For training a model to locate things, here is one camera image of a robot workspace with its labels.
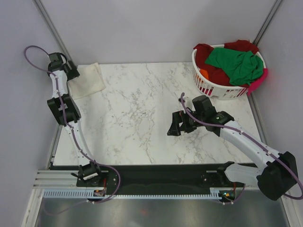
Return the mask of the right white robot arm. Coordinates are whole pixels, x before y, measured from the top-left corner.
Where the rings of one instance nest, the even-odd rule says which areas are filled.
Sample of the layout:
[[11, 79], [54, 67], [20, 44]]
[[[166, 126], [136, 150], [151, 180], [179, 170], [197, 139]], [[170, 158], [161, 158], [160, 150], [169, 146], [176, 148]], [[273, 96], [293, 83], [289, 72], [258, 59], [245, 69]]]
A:
[[245, 131], [225, 111], [203, 114], [189, 110], [174, 112], [167, 135], [180, 136], [182, 132], [190, 133], [201, 126], [233, 144], [255, 164], [255, 167], [249, 167], [227, 162], [217, 174], [220, 185], [239, 182], [256, 186], [273, 201], [285, 195], [296, 184], [302, 187], [295, 157], [290, 152], [282, 154], [268, 147]]

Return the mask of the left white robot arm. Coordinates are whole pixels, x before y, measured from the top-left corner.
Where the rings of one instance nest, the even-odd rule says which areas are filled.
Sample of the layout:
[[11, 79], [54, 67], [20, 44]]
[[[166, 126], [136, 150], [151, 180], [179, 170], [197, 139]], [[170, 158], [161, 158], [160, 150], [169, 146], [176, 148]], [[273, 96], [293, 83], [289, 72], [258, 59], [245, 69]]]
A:
[[81, 114], [72, 99], [67, 81], [79, 75], [75, 66], [68, 66], [62, 60], [53, 60], [48, 65], [49, 77], [52, 80], [53, 94], [47, 101], [48, 107], [59, 125], [67, 131], [78, 160], [79, 170], [73, 176], [78, 178], [77, 186], [99, 186], [104, 181], [104, 175], [92, 160], [93, 156], [84, 139], [81, 130]]

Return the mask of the cream white t shirt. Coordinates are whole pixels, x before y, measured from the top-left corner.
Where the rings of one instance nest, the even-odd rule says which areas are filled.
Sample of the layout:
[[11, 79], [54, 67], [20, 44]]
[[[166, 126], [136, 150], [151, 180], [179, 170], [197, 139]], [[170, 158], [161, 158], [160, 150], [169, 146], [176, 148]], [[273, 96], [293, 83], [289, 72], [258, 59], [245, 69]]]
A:
[[106, 88], [98, 63], [78, 68], [79, 76], [68, 81], [73, 100], [87, 97]]

